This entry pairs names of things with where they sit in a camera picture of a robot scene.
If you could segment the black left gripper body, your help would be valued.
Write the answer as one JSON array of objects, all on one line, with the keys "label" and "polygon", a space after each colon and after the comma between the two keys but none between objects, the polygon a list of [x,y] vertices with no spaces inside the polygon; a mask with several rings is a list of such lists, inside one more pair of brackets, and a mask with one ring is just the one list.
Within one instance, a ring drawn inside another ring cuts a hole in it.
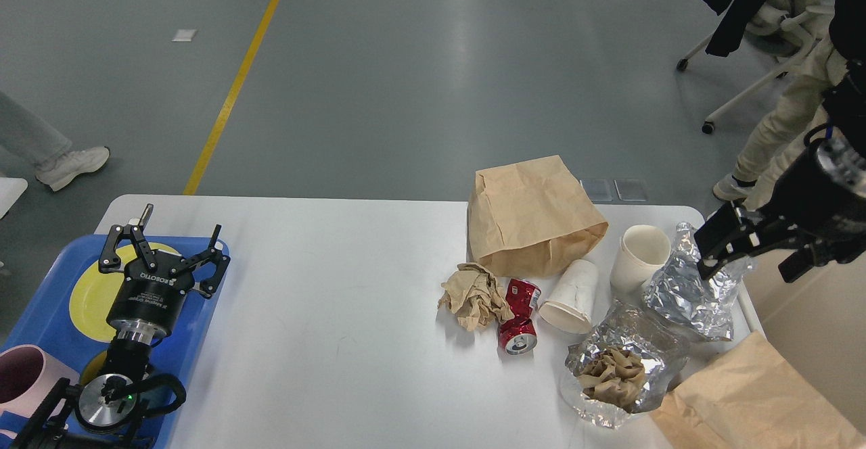
[{"label": "black left gripper body", "polygon": [[179,320],[191,273],[176,279],[166,273],[133,270],[124,274],[120,291],[106,322],[116,329],[118,340],[154,341],[167,338]]}]

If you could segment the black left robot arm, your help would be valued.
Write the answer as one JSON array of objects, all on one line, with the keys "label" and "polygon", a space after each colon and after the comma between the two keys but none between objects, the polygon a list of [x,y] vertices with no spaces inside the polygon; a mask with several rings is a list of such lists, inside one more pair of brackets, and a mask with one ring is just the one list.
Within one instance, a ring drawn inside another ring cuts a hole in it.
[{"label": "black left robot arm", "polygon": [[2,347],[3,448],[163,448],[230,264],[210,239],[146,239],[154,207],[56,259]]}]

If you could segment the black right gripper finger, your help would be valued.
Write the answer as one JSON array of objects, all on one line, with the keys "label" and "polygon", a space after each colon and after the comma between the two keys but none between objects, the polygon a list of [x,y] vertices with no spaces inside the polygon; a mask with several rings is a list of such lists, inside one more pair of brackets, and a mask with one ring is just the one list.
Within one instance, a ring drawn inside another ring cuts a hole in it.
[{"label": "black right gripper finger", "polygon": [[701,279],[708,280],[737,259],[758,257],[788,246],[789,220],[727,202],[706,219],[693,237],[700,252],[697,270]]},{"label": "black right gripper finger", "polygon": [[797,246],[795,251],[777,267],[786,283],[794,283],[814,267],[824,267],[831,262],[850,264],[863,254],[865,237],[828,240],[799,233],[794,245]]}]

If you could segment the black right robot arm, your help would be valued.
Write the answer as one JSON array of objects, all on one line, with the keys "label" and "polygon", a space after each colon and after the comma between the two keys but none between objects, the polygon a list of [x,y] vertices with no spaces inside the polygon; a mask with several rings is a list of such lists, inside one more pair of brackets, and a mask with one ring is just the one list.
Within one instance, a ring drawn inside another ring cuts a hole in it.
[{"label": "black right robot arm", "polygon": [[865,249],[864,63],[823,94],[825,124],[804,137],[804,151],[755,211],[733,202],[695,232],[697,270],[711,279],[729,263],[784,249],[777,269],[791,283],[814,267],[848,264]]}]

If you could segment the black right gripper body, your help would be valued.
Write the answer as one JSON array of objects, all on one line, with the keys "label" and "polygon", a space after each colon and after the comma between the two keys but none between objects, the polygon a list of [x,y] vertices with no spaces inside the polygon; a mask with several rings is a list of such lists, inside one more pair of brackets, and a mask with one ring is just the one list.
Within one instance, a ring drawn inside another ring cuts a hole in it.
[{"label": "black right gripper body", "polygon": [[811,142],[758,213],[760,234],[774,241],[798,233],[833,253],[863,253],[864,141]]}]

